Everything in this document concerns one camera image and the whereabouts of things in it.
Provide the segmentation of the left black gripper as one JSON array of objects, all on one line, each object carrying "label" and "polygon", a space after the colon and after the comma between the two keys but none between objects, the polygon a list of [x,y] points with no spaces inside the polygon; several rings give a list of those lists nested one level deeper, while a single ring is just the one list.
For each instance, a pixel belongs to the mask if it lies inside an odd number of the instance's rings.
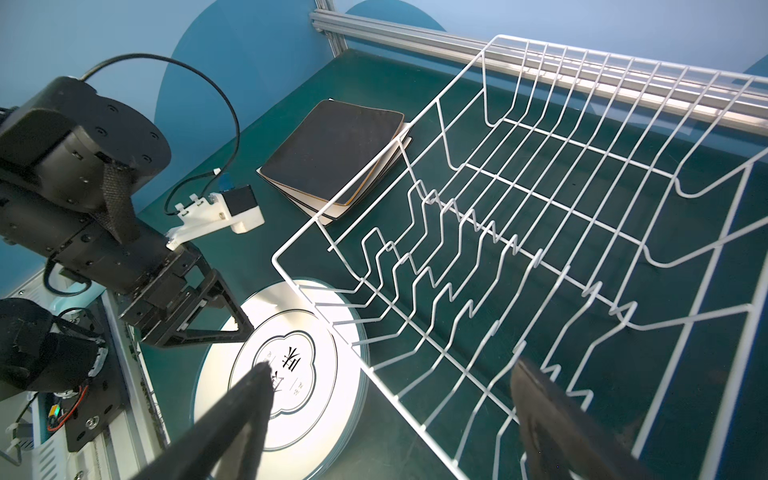
[{"label": "left black gripper", "polygon": [[[147,345],[171,348],[244,342],[254,332],[230,287],[192,244],[174,250],[141,220],[137,240],[123,245],[92,216],[1,183],[1,236],[75,274],[128,297],[121,318]],[[205,274],[193,287],[186,275]]]}]

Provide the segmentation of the black square plate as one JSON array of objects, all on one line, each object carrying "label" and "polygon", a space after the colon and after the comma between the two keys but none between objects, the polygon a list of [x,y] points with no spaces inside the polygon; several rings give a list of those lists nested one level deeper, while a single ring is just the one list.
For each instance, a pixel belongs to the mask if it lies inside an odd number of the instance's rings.
[{"label": "black square plate", "polygon": [[275,185],[329,200],[389,145],[404,121],[401,112],[325,99],[259,174]]}]

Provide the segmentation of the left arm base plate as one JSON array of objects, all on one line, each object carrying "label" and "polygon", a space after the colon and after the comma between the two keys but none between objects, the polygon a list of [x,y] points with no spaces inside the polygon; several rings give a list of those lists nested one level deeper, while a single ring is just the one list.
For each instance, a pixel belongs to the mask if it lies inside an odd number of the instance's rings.
[{"label": "left arm base plate", "polygon": [[94,440],[125,410],[128,402],[119,362],[108,360],[90,381],[84,399],[63,427],[68,451],[78,452]]}]

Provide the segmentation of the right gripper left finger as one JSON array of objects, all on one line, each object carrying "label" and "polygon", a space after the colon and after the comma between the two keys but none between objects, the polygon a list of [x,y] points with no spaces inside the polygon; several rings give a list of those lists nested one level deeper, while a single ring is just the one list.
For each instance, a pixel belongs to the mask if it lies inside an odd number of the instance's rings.
[{"label": "right gripper left finger", "polygon": [[254,479],[274,390],[268,363],[256,364],[138,479]]}]

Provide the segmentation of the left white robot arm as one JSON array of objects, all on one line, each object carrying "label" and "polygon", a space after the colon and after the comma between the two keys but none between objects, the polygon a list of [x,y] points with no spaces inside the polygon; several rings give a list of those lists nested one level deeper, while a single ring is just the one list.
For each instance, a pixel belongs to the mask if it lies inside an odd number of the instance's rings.
[{"label": "left white robot arm", "polygon": [[253,325],[195,240],[263,222],[249,187],[193,196],[180,225],[136,217],[133,194],[170,162],[160,130],[86,82],[54,79],[1,117],[1,236],[76,282],[125,295],[122,319],[156,347],[245,341]]}]

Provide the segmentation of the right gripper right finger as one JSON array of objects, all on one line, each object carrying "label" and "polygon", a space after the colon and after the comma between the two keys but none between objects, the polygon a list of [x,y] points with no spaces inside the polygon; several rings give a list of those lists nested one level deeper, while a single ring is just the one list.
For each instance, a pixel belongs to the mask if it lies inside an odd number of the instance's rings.
[{"label": "right gripper right finger", "polygon": [[529,360],[510,390],[531,479],[652,479],[654,475]]}]

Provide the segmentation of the white square plate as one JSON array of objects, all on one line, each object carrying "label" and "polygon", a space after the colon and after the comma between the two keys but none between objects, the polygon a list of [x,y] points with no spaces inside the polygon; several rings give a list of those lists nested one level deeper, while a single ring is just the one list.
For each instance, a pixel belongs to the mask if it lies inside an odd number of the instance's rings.
[{"label": "white square plate", "polygon": [[[402,153],[398,145],[393,146],[385,157],[386,163],[383,166],[377,166],[371,177],[365,181],[362,189],[355,195],[352,201],[347,205],[341,203],[334,203],[328,207],[325,212],[319,217],[319,221],[322,225],[328,225],[333,221],[338,220],[353,206],[357,205],[371,190],[376,186],[383,176],[397,163]],[[293,202],[299,209],[305,212],[308,216],[314,216],[318,210],[325,206],[327,200],[320,200],[312,197],[308,194],[301,193],[298,190],[291,189],[289,187],[279,186],[278,189],[282,194]]]},{"label": "white square plate", "polygon": [[397,112],[356,112],[351,118],[306,118],[257,173],[322,224],[358,203],[399,157],[384,146],[407,124]]}]

